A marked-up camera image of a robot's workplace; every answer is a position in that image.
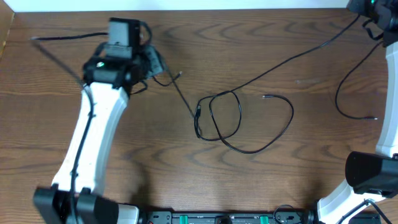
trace wire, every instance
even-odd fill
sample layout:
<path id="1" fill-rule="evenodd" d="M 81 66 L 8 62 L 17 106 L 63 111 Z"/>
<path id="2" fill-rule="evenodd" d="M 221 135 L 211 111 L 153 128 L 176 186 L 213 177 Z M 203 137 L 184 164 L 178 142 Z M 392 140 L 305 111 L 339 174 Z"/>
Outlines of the wire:
<path id="1" fill-rule="evenodd" d="M 192 110 L 191 110 L 191 107 L 189 107 L 189 104 L 188 104 L 187 100 L 185 99 L 185 97 L 184 97 L 184 95 L 182 94 L 180 88 L 179 88 L 178 85 L 176 84 L 176 82 L 175 82 L 175 80 L 174 80 L 174 78 L 173 78 L 173 75 L 172 75 L 172 73 L 170 72 L 170 70 L 167 71 L 167 74 L 169 74 L 170 78 L 172 79 L 172 83 L 173 83 L 175 89 L 177 90 L 177 92 L 178 92 L 179 95 L 181 96 L 181 99 L 182 99 L 182 101 L 185 103 L 185 106 L 187 106 L 191 118 L 193 118 L 194 115 L 193 115 L 193 112 L 192 112 Z"/>
<path id="2" fill-rule="evenodd" d="M 362 28 L 363 28 L 364 30 L 366 30 L 366 32 L 368 33 L 368 36 L 369 36 L 372 40 L 380 40 L 381 38 L 384 37 L 384 32 L 382 32 L 381 34 L 377 35 L 376 37 L 373 36 L 372 30 L 371 30 L 370 28 L 366 27 L 366 26 L 367 26 L 369 23 L 371 23 L 371 22 L 375 23 L 373 19 L 368 19 L 367 21 L 365 21 L 365 22 L 362 24 Z"/>
<path id="3" fill-rule="evenodd" d="M 138 94 L 138 93 L 142 93 L 143 91 L 148 89 L 148 84 L 144 80 L 141 80 L 140 82 L 144 85 L 144 87 L 142 89 L 134 92 L 134 93 L 131 93 L 130 95 L 135 95 L 135 94 Z"/>
<path id="4" fill-rule="evenodd" d="M 248 81 L 247 83 L 245 83 L 245 84 L 243 84 L 243 85 L 240 85 L 240 86 L 236 87 L 235 89 L 232 89 L 231 91 L 238 90 L 238 89 L 240 89 L 240 88 L 242 88 L 242 87 L 244 87 L 244 86 L 250 84 L 251 82 L 256 81 L 257 79 L 263 77 L 264 75 L 268 74 L 269 72 L 271 72 L 271 71 L 273 71 L 273 70 L 279 68 L 280 66 L 284 65 L 285 63 L 287 63 L 287 62 L 289 62 L 289 61 L 291 61 L 291 60 L 293 60 L 293 59 L 295 59 L 295 58 L 301 57 L 301 56 L 303 56 L 303 55 L 306 55 L 306 54 L 308 54 L 308 53 L 311 53 L 311 52 L 313 52 L 313 51 L 315 51 L 315 50 L 318 50 L 318 49 L 320 49 L 320 48 L 322 48 L 322 47 L 324 47 L 324 46 L 330 44 L 331 42 L 333 42 L 334 40 L 336 40 L 338 37 L 340 37 L 341 35 L 343 35 L 343 33 L 346 32 L 352 25 L 354 25 L 354 23 L 355 23 L 356 21 L 358 21 L 359 17 L 360 17 L 360 15 L 358 15 L 350 24 L 348 24 L 348 26 L 346 26 L 344 29 L 342 29 L 338 34 L 336 34 L 336 35 L 335 35 L 333 38 L 331 38 L 330 40 L 328 40 L 328 41 L 324 42 L 323 44 L 321 44 L 321 45 L 319 45 L 319 46 L 317 46 L 317 47 L 314 47 L 314 48 L 312 48 L 312 49 L 310 49 L 310 50 L 307 50 L 307 51 L 305 51 L 305 52 L 302 52 L 301 54 L 295 55 L 295 56 L 293 56 L 293 57 L 291 57 L 291 58 L 288 58 L 288 59 L 284 60 L 282 63 L 276 65 L 275 67 L 273 67 L 273 68 L 271 68 L 270 70 L 264 72 L 263 74 L 257 76 L 256 78 L 253 78 L 252 80 Z"/>
<path id="5" fill-rule="evenodd" d="M 172 77 L 172 79 L 177 80 L 178 78 L 181 77 L 181 73 L 178 73 L 174 78 Z M 171 85 L 173 82 L 169 82 L 168 84 L 163 84 L 161 82 L 159 82 L 155 77 L 152 77 L 152 79 L 159 85 L 163 86 L 163 87 L 167 87 L 169 85 Z"/>
<path id="6" fill-rule="evenodd" d="M 148 32 L 148 39 L 144 43 L 144 45 L 149 45 L 152 42 L 152 30 L 149 28 L 148 24 L 146 22 L 140 21 L 140 25 L 145 28 L 145 30 Z"/>
<path id="7" fill-rule="evenodd" d="M 344 117 L 346 117 L 346 118 L 350 118 L 350 119 L 371 119 L 371 120 L 376 120 L 376 119 L 377 119 L 377 118 L 375 118 L 375 117 L 373 117 L 373 116 L 354 117 L 354 116 L 348 115 L 348 114 L 346 114 L 346 113 L 344 113 L 344 112 L 342 112 L 342 111 L 340 110 L 340 107 L 338 106 L 338 100 L 337 100 L 337 99 L 338 99 L 338 94 L 339 94 L 339 92 L 340 92 L 340 88 L 341 88 L 341 86 L 343 85 L 344 81 L 345 81 L 345 80 L 349 77 L 349 75 L 351 75 L 359 66 L 361 66 L 362 63 L 364 63 L 364 62 L 366 61 L 366 59 L 368 59 L 369 56 L 370 56 L 370 55 L 377 49 L 377 47 L 380 46 L 382 43 L 383 43 L 383 41 L 377 43 L 377 44 L 372 48 L 372 50 L 365 56 L 365 58 L 363 58 L 357 65 L 355 65 L 355 67 L 354 67 L 353 69 L 351 69 L 351 70 L 347 73 L 347 75 L 342 79 L 342 81 L 341 81 L 340 84 L 338 85 L 338 88 L 337 88 L 337 90 L 336 90 L 336 95 L 335 95 L 335 106 L 336 106 L 337 111 L 338 111 L 341 115 L 343 115 Z"/>
<path id="8" fill-rule="evenodd" d="M 281 207 L 290 207 L 290 208 L 292 208 L 292 209 L 294 210 L 294 212 L 297 214 L 297 216 L 300 217 L 300 221 L 297 222 L 297 223 L 294 223 L 294 224 L 300 224 L 300 223 L 301 223 L 301 215 L 300 215 L 300 214 L 296 211 L 296 209 L 295 209 L 293 206 L 291 206 L 291 205 L 279 205 L 279 206 L 275 209 L 274 213 L 272 214 L 272 217 L 273 217 L 273 219 L 275 220 L 275 222 L 277 222 L 278 224 L 283 224 L 282 222 L 280 222 L 280 221 L 276 218 L 276 212 L 277 212 L 278 209 L 280 209 Z"/>
<path id="9" fill-rule="evenodd" d="M 82 39 L 86 37 L 94 37 L 98 35 L 107 35 L 107 32 L 95 32 L 92 34 L 84 34 L 84 35 L 76 35 L 76 36 L 68 36 L 68 37 L 32 37 L 31 40 L 75 40 L 75 39 Z"/>
<path id="10" fill-rule="evenodd" d="M 359 205 L 357 205 L 355 208 L 353 208 L 351 211 L 349 211 L 346 215 L 343 215 L 343 217 L 340 219 L 338 224 L 342 224 L 344 220 L 346 220 L 348 217 L 352 216 L 356 211 L 361 209 L 362 207 L 367 207 L 369 204 L 371 204 L 378 214 L 381 216 L 381 218 L 387 223 L 387 224 L 392 224 L 392 222 L 386 217 L 386 215 L 381 211 L 381 209 L 374 203 L 371 199 L 366 199 Z"/>
<path id="11" fill-rule="evenodd" d="M 264 147 L 262 147 L 262 148 L 260 148 L 260 149 L 258 149 L 258 150 L 255 150 L 255 151 L 244 151 L 244 150 L 241 150 L 241 149 L 238 149 L 238 148 L 232 146 L 229 142 L 227 142 L 227 141 L 225 140 L 225 139 L 230 138 L 231 136 L 233 136 L 234 134 L 236 134 L 236 133 L 238 132 L 239 127 L 240 127 L 240 124 L 241 124 L 241 119 L 242 119 L 242 108 L 241 108 L 241 104 L 240 104 L 240 102 L 239 102 L 238 97 L 237 97 L 236 94 L 234 93 L 234 91 L 236 91 L 236 90 L 238 90 L 238 89 L 240 89 L 240 88 L 242 88 L 242 87 L 244 87 L 244 86 L 246 86 L 246 85 L 248 85 L 248 84 L 250 84 L 250 83 L 256 81 L 257 79 L 263 77 L 264 75 L 268 74 L 269 72 L 271 72 L 271 71 L 273 71 L 273 70 L 279 68 L 280 66 L 284 65 L 285 63 L 287 63 L 287 62 L 289 62 L 289 61 L 291 61 L 291 60 L 293 60 L 293 59 L 295 59 L 295 58 L 298 58 L 298 57 L 301 57 L 301 56 L 303 56 L 303 55 L 309 54 L 309 53 L 311 53 L 311 52 L 313 52 L 313 51 L 315 51 L 315 50 L 318 50 L 318 49 L 320 49 L 320 48 L 322 48 L 322 47 L 324 47 L 324 46 L 330 44 L 331 42 L 333 42 L 334 40 L 336 40 L 338 37 L 340 37 L 345 31 L 347 31 L 347 30 L 359 19 L 359 17 L 360 17 L 360 15 L 358 15 L 351 23 L 349 23 L 349 24 L 348 24 L 344 29 L 342 29 L 338 34 L 336 34 L 336 35 L 335 35 L 334 37 L 332 37 L 330 40 L 328 40 L 328 41 L 322 43 L 321 45 L 316 46 L 316 47 L 314 47 L 314 48 L 312 48 L 312 49 L 310 49 L 310 50 L 304 51 L 304 52 L 302 52 L 302 53 L 300 53 L 300 54 L 298 54 L 298 55 L 295 55 L 295 56 L 293 56 L 293 57 L 290 57 L 290 58 L 284 60 L 284 61 L 281 62 L 280 64 L 278 64 L 278 65 L 272 67 L 271 69 L 269 69 L 268 71 L 262 73 L 261 75 L 257 76 L 256 78 L 253 78 L 252 80 L 249 80 L 249 81 L 246 82 L 245 84 L 240 85 L 240 86 L 238 86 L 238 87 L 236 87 L 236 88 L 233 88 L 232 90 L 224 91 L 224 92 L 219 93 L 219 94 L 217 94 L 217 95 L 206 96 L 206 97 L 203 97 L 202 99 L 200 99 L 200 100 L 198 101 L 198 103 L 197 103 L 197 107 L 196 107 L 195 114 L 194 114 L 194 122 L 193 122 L 193 126 L 194 126 L 194 128 L 195 128 L 195 133 L 196 133 L 197 137 L 200 138 L 200 139 L 202 139 L 202 140 L 204 140 L 204 141 L 222 141 L 222 142 L 223 142 L 227 147 L 229 147 L 230 149 L 232 149 L 232 150 L 234 150 L 234 151 L 236 151 L 236 152 L 244 153 L 244 154 L 254 154 L 254 153 L 257 153 L 257 152 L 261 152 L 262 150 L 264 150 L 265 148 L 267 148 L 268 146 L 270 146 L 272 143 L 274 143 L 276 140 L 278 140 L 278 139 L 286 132 L 287 128 L 289 127 L 290 123 L 292 122 L 293 116 L 294 116 L 294 107 L 293 107 L 292 103 L 291 103 L 286 97 L 284 97 L 284 96 L 280 96 L 280 95 L 266 95 L 266 96 L 264 96 L 264 98 L 272 98 L 272 97 L 275 97 L 275 98 L 279 98 L 279 99 L 281 99 L 281 100 L 286 101 L 286 102 L 289 104 L 289 106 L 291 107 L 291 109 L 292 109 L 292 115 L 291 115 L 291 117 L 290 117 L 290 119 L 289 119 L 289 122 L 287 123 L 286 127 L 285 127 L 285 128 L 284 128 L 284 129 L 271 141 L 271 142 L 269 142 L 269 143 L 266 144 Z M 222 95 L 225 95 L 225 94 L 227 94 L 227 93 L 232 93 L 232 94 L 235 96 L 235 98 L 236 98 L 236 100 L 237 100 L 237 102 L 238 102 L 238 108 L 239 108 L 239 114 L 240 114 L 240 116 L 239 116 L 238 125 L 237 125 L 236 129 L 234 130 L 234 132 L 233 132 L 232 134 L 230 134 L 230 135 L 227 135 L 227 136 L 223 137 L 223 136 L 221 135 L 219 129 L 218 129 L 218 125 L 217 125 L 216 120 L 215 120 L 215 118 L 214 118 L 214 114 L 213 114 L 213 111 L 212 111 L 212 109 L 211 109 L 211 103 L 213 102 L 213 100 L 214 100 L 215 98 L 217 98 L 217 97 L 219 97 L 219 96 L 222 96 Z M 200 126 L 199 126 L 199 117 L 200 117 L 200 115 L 201 115 L 201 104 L 200 104 L 200 103 L 201 103 L 203 100 L 208 99 L 208 98 L 211 98 L 211 101 L 210 101 L 210 103 L 209 103 L 210 115 L 211 115 L 211 118 L 212 118 L 212 120 L 213 120 L 213 123 L 214 123 L 214 125 L 215 125 L 215 128 L 216 128 L 216 130 L 217 130 L 217 134 L 218 134 L 218 138 L 213 138 L 213 139 L 204 138 L 204 137 L 202 136 L 202 131 L 201 131 Z"/>
<path id="12" fill-rule="evenodd" d="M 90 128 L 91 120 L 94 117 L 94 99 L 93 99 L 93 94 L 91 92 L 91 89 L 89 86 L 85 85 L 82 80 L 80 79 L 79 75 L 77 75 L 68 65 L 65 65 L 61 60 L 59 60 L 56 56 L 51 54 L 48 50 L 43 48 L 40 45 L 40 38 L 32 39 L 33 46 L 36 47 L 40 52 L 42 52 L 47 58 L 49 58 L 51 61 L 56 63 L 59 67 L 64 69 L 69 75 L 71 75 L 77 84 L 81 87 L 81 89 L 86 93 L 88 97 L 88 101 L 90 102 L 90 112 L 88 113 L 88 119 L 86 123 L 85 130 L 83 132 L 83 135 L 81 137 L 79 147 L 76 152 L 75 156 L 75 161 L 73 163 L 72 171 L 71 171 L 71 181 L 70 181 L 70 212 L 72 218 L 78 223 L 78 217 L 77 217 L 77 210 L 76 210 L 76 203 L 75 203 L 75 188 L 76 188 L 76 177 L 77 177 L 77 168 L 78 168 L 78 163 L 81 155 L 81 151 L 83 149 L 84 142 L 86 140 L 88 130 Z"/>

